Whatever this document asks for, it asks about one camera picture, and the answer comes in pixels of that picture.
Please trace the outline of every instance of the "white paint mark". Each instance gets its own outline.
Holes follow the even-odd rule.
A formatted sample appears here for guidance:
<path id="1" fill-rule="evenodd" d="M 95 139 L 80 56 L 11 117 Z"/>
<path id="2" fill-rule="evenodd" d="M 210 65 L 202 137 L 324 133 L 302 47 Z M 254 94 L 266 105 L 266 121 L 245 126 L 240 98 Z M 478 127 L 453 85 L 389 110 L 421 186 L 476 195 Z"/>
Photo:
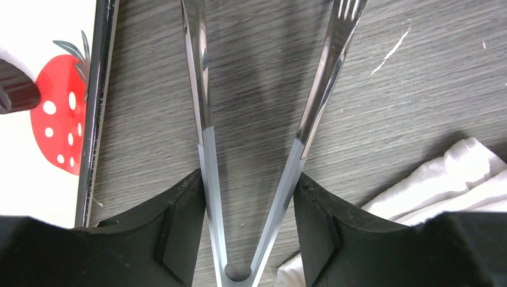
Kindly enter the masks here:
<path id="1" fill-rule="evenodd" d="M 54 115 L 56 113 L 56 105 L 50 100 L 47 100 L 42 105 L 42 110 L 48 115 Z"/>
<path id="2" fill-rule="evenodd" d="M 97 199 L 95 199 L 95 197 L 92 196 L 91 199 L 93 200 L 93 202 L 97 203 L 98 206 L 104 207 L 104 204 L 102 204 L 102 202 L 100 202 Z"/>
<path id="3" fill-rule="evenodd" d="M 394 48 L 392 48 L 389 53 L 384 57 L 384 60 L 382 61 L 382 63 L 376 67 L 370 74 L 373 75 L 374 73 L 376 73 L 378 70 L 380 70 L 380 68 L 382 68 L 382 66 L 387 62 L 387 60 L 389 59 L 390 56 L 392 56 L 396 50 L 399 48 L 399 46 L 401 45 L 401 42 L 403 42 L 403 39 L 405 39 L 405 37 L 408 35 L 408 33 L 410 32 L 410 27 L 407 29 L 407 31 L 401 36 L 400 40 L 396 43 L 396 45 L 394 46 Z"/>
<path id="4" fill-rule="evenodd" d="M 45 133 L 45 135 L 46 135 L 48 138 L 52 137 L 52 136 L 53 136 L 53 134 L 54 134 L 54 133 L 53 133 L 53 129 L 52 129 L 52 128 L 50 128 L 50 127 L 47 127 L 47 128 L 44 130 L 44 133 Z"/>
<path id="5" fill-rule="evenodd" d="M 76 94 L 73 91 L 69 93 L 69 107 L 71 110 L 76 109 Z"/>

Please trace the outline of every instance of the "strawberry illustration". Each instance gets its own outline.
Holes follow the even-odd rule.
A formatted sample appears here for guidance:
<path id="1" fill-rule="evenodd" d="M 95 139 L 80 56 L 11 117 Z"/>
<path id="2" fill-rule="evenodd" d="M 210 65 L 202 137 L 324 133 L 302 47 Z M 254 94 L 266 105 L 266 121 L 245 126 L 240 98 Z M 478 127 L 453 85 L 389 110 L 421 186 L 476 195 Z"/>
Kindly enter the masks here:
<path id="1" fill-rule="evenodd" d="M 83 31 L 81 36 L 84 55 L 69 42 L 53 41 L 69 54 L 44 66 L 35 81 L 41 102 L 30 111 L 33 135 L 44 157 L 73 175 L 80 172 L 90 75 L 90 47 Z"/>

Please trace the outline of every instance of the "tongs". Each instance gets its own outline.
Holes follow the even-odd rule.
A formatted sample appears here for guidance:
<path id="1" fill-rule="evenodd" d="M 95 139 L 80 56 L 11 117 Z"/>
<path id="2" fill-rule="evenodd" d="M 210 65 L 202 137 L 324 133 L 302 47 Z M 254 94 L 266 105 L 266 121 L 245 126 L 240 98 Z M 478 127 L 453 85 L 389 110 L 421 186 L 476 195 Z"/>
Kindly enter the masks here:
<path id="1" fill-rule="evenodd" d="M 347 55 L 366 0 L 334 0 L 317 74 L 289 152 L 271 209 L 251 263 L 251 275 L 242 282 L 225 274 L 227 250 L 209 93 L 206 47 L 206 0 L 181 0 L 188 72 L 192 91 L 200 167 L 206 194 L 209 232 L 217 284 L 220 287 L 256 287 L 261 279 L 282 219 L 301 176 L 310 145 L 335 81 Z"/>

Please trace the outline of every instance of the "strawberry seed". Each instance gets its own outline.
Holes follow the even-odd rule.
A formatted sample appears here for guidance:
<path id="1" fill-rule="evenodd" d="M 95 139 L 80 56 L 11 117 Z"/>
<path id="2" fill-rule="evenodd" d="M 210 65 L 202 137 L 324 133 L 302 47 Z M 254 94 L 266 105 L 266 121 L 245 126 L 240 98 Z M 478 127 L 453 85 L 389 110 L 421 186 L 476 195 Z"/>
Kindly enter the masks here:
<path id="1" fill-rule="evenodd" d="M 73 91 L 69 93 L 69 107 L 71 110 L 76 109 L 76 94 Z"/>
<path id="2" fill-rule="evenodd" d="M 48 138 L 50 138 L 50 137 L 52 137 L 52 136 L 53 136 L 53 129 L 52 129 L 52 128 L 50 128 L 50 127 L 47 127 L 47 128 L 44 130 L 44 133 L 45 133 L 45 135 L 46 135 Z"/>
<path id="3" fill-rule="evenodd" d="M 48 115 L 54 115 L 56 113 L 56 105 L 50 100 L 47 100 L 42 105 L 42 110 Z"/>

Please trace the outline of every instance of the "brown object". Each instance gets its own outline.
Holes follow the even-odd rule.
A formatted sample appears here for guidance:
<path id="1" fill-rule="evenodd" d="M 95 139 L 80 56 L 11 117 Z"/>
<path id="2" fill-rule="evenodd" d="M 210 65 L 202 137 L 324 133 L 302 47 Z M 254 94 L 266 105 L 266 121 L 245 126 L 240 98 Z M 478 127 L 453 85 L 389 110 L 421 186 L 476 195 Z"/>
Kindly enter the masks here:
<path id="1" fill-rule="evenodd" d="M 32 79 L 0 59 L 0 114 L 33 109 L 40 101 L 41 94 Z"/>

